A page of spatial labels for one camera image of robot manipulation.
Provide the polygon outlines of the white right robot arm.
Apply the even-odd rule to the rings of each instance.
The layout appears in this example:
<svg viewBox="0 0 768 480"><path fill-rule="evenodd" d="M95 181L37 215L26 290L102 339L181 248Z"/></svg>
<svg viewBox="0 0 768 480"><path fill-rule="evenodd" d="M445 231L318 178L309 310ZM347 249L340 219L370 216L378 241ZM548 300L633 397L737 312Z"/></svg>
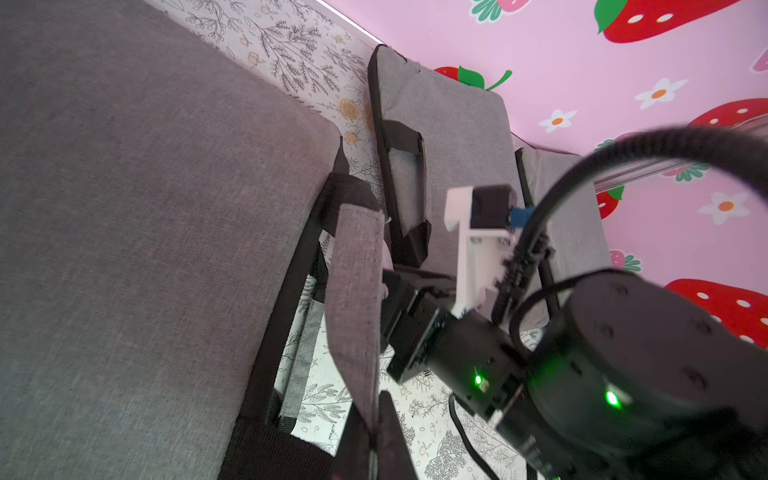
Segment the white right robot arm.
<svg viewBox="0 0 768 480"><path fill-rule="evenodd" d="M767 145L691 127L643 132L577 163L536 206L494 276L490 317L459 304L456 281L387 270L382 334L402 382L430 370L548 479L763 479L767 354L691 300L614 269L530 292L551 252L547 221L613 167L700 160L767 191Z"/></svg>

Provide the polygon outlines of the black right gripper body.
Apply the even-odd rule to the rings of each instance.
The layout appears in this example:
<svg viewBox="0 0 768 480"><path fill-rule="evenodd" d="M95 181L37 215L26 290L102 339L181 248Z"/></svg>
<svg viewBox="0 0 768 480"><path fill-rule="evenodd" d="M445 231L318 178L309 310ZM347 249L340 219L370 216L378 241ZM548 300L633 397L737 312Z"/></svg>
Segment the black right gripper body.
<svg viewBox="0 0 768 480"><path fill-rule="evenodd" d="M476 310L454 315L449 276L386 270L383 282L382 344L393 350L389 376L402 384L429 370L481 418L505 410L524 373L509 336Z"/></svg>

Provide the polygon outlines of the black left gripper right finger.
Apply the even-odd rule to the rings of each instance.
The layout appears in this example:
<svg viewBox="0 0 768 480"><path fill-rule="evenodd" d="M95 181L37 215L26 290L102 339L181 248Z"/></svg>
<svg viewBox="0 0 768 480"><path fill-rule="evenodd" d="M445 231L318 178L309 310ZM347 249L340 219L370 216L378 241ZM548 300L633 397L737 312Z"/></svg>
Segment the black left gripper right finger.
<svg viewBox="0 0 768 480"><path fill-rule="evenodd" d="M381 391L376 433L377 479L416 480L403 430L391 394Z"/></svg>

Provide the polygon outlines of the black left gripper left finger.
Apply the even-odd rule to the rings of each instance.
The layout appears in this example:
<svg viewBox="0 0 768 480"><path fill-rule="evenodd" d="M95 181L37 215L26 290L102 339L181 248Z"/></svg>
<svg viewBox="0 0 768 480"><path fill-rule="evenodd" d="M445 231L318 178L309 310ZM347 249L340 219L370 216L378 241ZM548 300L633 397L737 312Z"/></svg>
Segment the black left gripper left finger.
<svg viewBox="0 0 768 480"><path fill-rule="evenodd" d="M373 443L368 426L352 404L332 461L332 480L370 480L376 476Z"/></svg>

